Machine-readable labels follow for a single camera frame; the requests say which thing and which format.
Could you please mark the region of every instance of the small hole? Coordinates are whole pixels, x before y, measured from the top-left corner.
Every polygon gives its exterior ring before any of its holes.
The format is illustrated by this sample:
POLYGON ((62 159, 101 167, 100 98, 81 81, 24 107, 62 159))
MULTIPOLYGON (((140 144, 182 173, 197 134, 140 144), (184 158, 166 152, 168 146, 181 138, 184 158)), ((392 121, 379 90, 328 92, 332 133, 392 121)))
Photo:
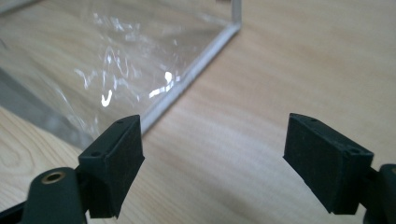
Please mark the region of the small hole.
POLYGON ((53 175, 49 175, 49 176, 47 177, 47 180, 48 180, 48 181, 54 181, 54 180, 56 180, 56 179, 59 179, 60 177, 61 177, 60 174, 53 174, 53 175))
POLYGON ((91 153, 91 156, 98 157, 98 156, 100 156, 100 152, 93 152, 93 153, 91 153))
POLYGON ((66 174, 64 172, 54 172, 54 173, 44 176, 43 179, 41 179, 41 182, 43 184, 53 184, 53 183, 60 181, 65 176, 66 176, 66 174))

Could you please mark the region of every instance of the clear plastic bag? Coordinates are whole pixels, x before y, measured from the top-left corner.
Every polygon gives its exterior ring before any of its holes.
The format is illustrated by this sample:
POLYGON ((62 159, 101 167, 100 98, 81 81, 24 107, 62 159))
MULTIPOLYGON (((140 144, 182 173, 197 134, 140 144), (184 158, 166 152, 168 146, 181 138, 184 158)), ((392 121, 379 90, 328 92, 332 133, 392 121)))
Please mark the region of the clear plastic bag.
POLYGON ((240 1, 30 2, 0 15, 0 76, 50 108, 37 119, 56 135, 48 113, 92 138, 140 114, 144 132, 240 28, 240 1))

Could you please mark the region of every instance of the wooden table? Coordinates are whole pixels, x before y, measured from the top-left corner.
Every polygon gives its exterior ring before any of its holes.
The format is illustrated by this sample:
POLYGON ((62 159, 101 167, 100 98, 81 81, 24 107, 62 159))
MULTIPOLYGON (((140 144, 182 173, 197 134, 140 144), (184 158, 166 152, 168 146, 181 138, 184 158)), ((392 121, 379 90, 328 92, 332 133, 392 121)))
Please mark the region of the wooden table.
MULTIPOLYGON (((242 32, 144 136, 119 220, 361 223, 329 215, 282 159, 290 112, 396 162, 396 2, 250 0, 242 32)), ((0 109, 0 209, 78 149, 0 109)))

